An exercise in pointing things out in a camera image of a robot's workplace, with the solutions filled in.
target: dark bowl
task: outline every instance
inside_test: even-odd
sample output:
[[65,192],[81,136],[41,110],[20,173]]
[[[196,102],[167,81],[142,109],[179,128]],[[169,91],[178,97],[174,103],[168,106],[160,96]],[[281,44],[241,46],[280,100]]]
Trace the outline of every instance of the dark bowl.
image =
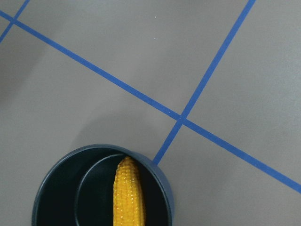
[[163,172],[144,155],[114,145],[81,147],[57,162],[38,190],[32,226],[112,226],[115,172],[127,155],[140,171],[146,226],[171,226],[174,200]]

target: round container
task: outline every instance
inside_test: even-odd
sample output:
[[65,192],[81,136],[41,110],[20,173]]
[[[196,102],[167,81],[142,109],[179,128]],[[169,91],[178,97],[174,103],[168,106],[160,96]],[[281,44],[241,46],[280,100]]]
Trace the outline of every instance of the round container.
[[68,153],[44,178],[32,226],[112,226],[113,182],[118,163],[136,160],[147,226],[171,226],[174,200],[160,168],[142,154],[115,145],[89,145]]

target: black container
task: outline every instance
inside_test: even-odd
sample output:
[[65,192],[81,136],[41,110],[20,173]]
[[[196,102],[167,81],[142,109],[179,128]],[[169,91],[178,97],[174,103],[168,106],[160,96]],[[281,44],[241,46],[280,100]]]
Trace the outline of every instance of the black container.
[[114,145],[81,147],[57,162],[37,193],[32,226],[112,226],[113,182],[127,155],[140,171],[146,226],[171,226],[174,201],[163,172],[144,155]]

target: blue line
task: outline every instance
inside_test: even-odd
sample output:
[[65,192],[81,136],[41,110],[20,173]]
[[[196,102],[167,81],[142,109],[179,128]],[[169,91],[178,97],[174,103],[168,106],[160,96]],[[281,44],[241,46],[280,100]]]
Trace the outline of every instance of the blue line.
[[[191,112],[193,106],[195,105],[195,103],[197,102],[198,98],[202,94],[202,92],[203,92],[206,84],[208,83],[209,79],[211,78],[211,76],[212,76],[213,72],[215,71],[217,65],[219,64],[221,58],[225,54],[228,46],[232,42],[232,40],[233,40],[235,34],[237,33],[238,29],[240,28],[240,26],[242,25],[242,23],[245,20],[246,16],[250,12],[250,10],[251,10],[252,6],[254,5],[255,1],[256,0],[249,0],[247,2],[246,6],[244,7],[244,9],[242,10],[241,14],[239,15],[239,17],[237,18],[237,20],[234,23],[233,27],[231,28],[229,34],[227,35],[226,39],[222,43],[220,49],[216,53],[214,59],[212,60],[211,64],[209,65],[209,67],[207,69],[207,71],[205,72],[203,78],[201,79],[201,82],[198,84],[196,90],[194,91],[194,93],[192,94],[189,102],[187,103],[186,107],[184,108],[184,110],[183,110],[183,112],[182,112],[182,114],[181,114],[181,116],[179,118],[179,120],[181,121],[181,123],[183,123],[184,120],[187,118],[187,116]],[[181,126],[179,126],[178,122],[177,122],[174,125],[174,127],[172,128],[172,130],[170,131],[170,133],[167,136],[167,138],[166,138],[165,142],[163,143],[162,147],[157,152],[157,154],[156,154],[156,156],[155,156],[155,158],[153,160],[156,164],[159,164],[159,162],[161,161],[162,157],[166,153],[167,148],[170,146],[170,144],[174,140],[174,138],[175,138],[175,136],[178,133],[178,131],[179,131],[180,128],[181,128]]]
[[238,158],[255,166],[259,170],[265,172],[266,174],[270,175],[271,177],[275,178],[276,180],[280,181],[281,183],[285,184],[286,186],[301,193],[301,185],[300,184],[298,184],[297,182],[288,178],[287,176],[283,175],[282,173],[276,171],[275,169],[271,168],[270,166],[264,164],[263,162],[257,160],[256,158],[250,156],[249,154],[243,152],[242,150],[238,149],[237,147],[229,144],[228,142],[224,141],[223,139],[219,138],[218,136],[210,133],[209,131],[205,130],[204,128],[196,125],[195,123],[193,123],[187,119],[184,121],[184,125],[187,126],[189,129],[197,132],[201,136],[212,141],[213,143],[217,144],[218,146],[226,149],[228,152],[236,155]]
[[21,13],[23,12],[23,10],[25,9],[25,7],[27,6],[27,4],[29,3],[30,0],[26,0],[23,5],[20,7],[20,9],[18,10],[18,12],[16,13],[16,15],[14,16],[14,18],[12,18],[11,20],[8,19],[7,17],[4,17],[6,19],[8,19],[9,25],[6,27],[6,29],[4,30],[4,32],[2,33],[2,35],[0,36],[0,43],[3,41],[3,39],[5,38],[5,36],[8,34],[9,30],[12,28],[12,26],[14,25],[15,21],[18,19],[18,17],[21,15]]
[[[7,14],[4,12],[0,11],[0,16],[9,19],[12,21],[12,18],[10,18]],[[121,87],[125,91],[131,93],[135,97],[141,99],[142,101],[148,103],[149,105],[153,106],[154,108],[158,109],[159,111],[163,112],[164,114],[168,115],[169,117],[178,120],[180,115],[168,107],[162,105],[158,101],[150,98],[149,96],[143,94],[142,92],[136,90],[135,88],[129,86],[128,84],[124,83],[123,81],[117,79],[113,75],[107,73],[103,69],[97,67],[96,65],[92,64],[91,62],[87,61],[86,59],[80,57],[79,55],[71,52],[70,50],[66,49],[65,47],[61,46],[57,42],[47,38],[46,36],[42,35],[41,33],[37,32],[36,30],[30,28],[29,26],[23,24],[22,22],[16,20],[15,25],[18,27],[22,28],[23,30],[27,31],[28,33],[32,34],[36,38],[40,39],[41,41],[47,43],[48,45],[52,46],[53,48],[57,49],[58,51],[62,52],[63,54],[69,56],[70,58],[74,59],[78,63],[84,65],[85,67],[89,68],[90,70],[96,72],[97,74],[101,75],[102,77],[106,78],[107,80],[113,82],[117,86]]]

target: floor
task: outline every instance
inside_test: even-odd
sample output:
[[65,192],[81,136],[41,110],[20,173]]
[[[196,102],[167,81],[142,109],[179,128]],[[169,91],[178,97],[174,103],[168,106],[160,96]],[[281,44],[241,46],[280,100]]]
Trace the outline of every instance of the floor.
[[68,152],[161,167],[174,226],[299,226],[301,2],[1,0],[0,225]]

